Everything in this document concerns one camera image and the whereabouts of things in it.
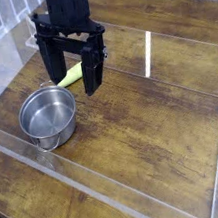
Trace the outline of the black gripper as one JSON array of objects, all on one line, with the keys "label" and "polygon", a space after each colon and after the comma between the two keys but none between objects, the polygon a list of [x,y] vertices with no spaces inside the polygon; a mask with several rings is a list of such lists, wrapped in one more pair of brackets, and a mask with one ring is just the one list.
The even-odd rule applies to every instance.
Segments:
[{"label": "black gripper", "polygon": [[85,91],[94,94],[102,83],[104,27],[90,19],[88,0],[46,0],[48,14],[34,13],[40,55],[50,80],[58,85],[66,77],[64,51],[80,54]]}]

